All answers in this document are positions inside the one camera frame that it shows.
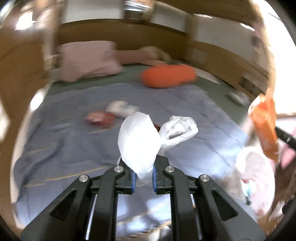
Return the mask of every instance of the red pillow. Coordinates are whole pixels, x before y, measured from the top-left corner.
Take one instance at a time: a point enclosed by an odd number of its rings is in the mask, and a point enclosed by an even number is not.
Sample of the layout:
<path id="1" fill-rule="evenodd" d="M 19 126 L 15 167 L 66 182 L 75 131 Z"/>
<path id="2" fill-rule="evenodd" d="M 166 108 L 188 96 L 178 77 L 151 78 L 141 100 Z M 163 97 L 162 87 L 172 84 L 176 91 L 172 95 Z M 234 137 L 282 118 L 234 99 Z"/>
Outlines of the red pillow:
<path id="1" fill-rule="evenodd" d="M 172 87 L 195 79 L 194 68 L 185 64 L 163 64 L 148 68 L 142 73 L 143 83 L 152 88 Z"/>

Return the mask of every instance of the green bed sheet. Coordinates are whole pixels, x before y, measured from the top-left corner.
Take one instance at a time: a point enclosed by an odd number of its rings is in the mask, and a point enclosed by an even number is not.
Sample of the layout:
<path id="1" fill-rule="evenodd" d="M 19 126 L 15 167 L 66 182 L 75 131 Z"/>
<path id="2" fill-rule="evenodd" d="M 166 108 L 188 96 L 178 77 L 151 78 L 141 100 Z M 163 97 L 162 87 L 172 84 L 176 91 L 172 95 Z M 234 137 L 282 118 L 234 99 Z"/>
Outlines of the green bed sheet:
<path id="1" fill-rule="evenodd" d="M 114 83 L 140 82 L 140 74 L 147 68 L 149 68 L 149 66 L 140 64 L 128 65 L 124 66 L 124 71 L 117 75 L 81 79 L 72 83 L 54 82 L 50 86 L 47 94 L 54 95 L 68 90 L 82 90 L 89 87 L 104 86 Z M 222 80 L 220 80 L 220 85 L 218 85 L 201 77 L 193 84 L 206 91 L 208 96 L 224 110 L 235 123 L 238 125 L 242 123 L 248 107 L 238 106 L 227 98 L 227 93 L 234 90 L 230 85 Z"/>

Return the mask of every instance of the metal screw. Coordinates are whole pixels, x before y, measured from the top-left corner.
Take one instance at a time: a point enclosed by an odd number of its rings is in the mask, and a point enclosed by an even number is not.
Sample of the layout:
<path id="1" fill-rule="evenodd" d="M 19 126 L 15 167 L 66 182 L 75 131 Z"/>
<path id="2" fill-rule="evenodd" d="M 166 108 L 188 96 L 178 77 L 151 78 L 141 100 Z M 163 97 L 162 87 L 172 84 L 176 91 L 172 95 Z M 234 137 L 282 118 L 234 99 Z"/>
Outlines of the metal screw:
<path id="1" fill-rule="evenodd" d="M 167 172 L 173 172 L 173 171 L 175 170 L 175 168 L 172 167 L 172 166 L 167 166 L 167 167 L 165 168 L 165 170 L 166 170 Z"/>
<path id="2" fill-rule="evenodd" d="M 203 182 L 207 182 L 207 181 L 210 180 L 210 177 L 209 177 L 208 175 L 204 174 L 204 175 L 201 175 L 201 176 L 200 176 L 200 179 L 201 179 Z"/>
<path id="3" fill-rule="evenodd" d="M 123 167 L 122 166 L 116 166 L 116 167 L 114 167 L 114 171 L 116 171 L 116 172 L 122 172 L 123 171 Z"/>
<path id="4" fill-rule="evenodd" d="M 89 179 L 89 177 L 87 175 L 81 175 L 79 177 L 79 181 L 81 181 L 81 182 L 86 182 L 88 179 Z"/>

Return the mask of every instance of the orange plastic bag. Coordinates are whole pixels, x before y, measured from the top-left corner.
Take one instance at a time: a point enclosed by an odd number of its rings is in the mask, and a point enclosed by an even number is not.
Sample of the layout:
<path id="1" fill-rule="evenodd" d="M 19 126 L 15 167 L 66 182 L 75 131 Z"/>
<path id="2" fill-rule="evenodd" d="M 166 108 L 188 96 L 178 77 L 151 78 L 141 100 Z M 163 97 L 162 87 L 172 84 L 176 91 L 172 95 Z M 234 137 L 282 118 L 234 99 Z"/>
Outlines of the orange plastic bag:
<path id="1" fill-rule="evenodd" d="M 276 110 L 272 90 L 267 89 L 266 95 L 260 94 L 250 105 L 248 113 L 254 123 L 263 153 L 278 163 L 279 148 L 275 131 Z"/>

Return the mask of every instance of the gray blanket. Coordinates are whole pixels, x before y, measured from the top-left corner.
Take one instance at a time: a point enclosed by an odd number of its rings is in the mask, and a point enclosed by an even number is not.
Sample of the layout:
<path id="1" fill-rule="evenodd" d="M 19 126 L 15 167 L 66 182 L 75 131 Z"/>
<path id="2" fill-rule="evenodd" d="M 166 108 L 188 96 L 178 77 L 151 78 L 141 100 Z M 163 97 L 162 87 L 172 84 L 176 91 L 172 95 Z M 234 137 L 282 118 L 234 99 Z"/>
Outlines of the gray blanket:
<path id="1" fill-rule="evenodd" d="M 14 167 L 20 190 L 14 203 L 27 225 L 79 175 L 102 175 L 120 155 L 117 139 L 123 119 L 112 129 L 89 125 L 84 117 L 125 100 L 162 125 L 172 115 L 190 116 L 199 132 L 165 153 L 171 165 L 198 177 L 206 173 L 218 183 L 234 168 L 247 136 L 199 87 L 152 89 L 140 83 L 112 84 L 47 96 L 36 110 L 23 155 Z M 169 195 L 156 196 L 152 184 L 120 195 L 117 237 L 144 231 L 170 220 Z"/>

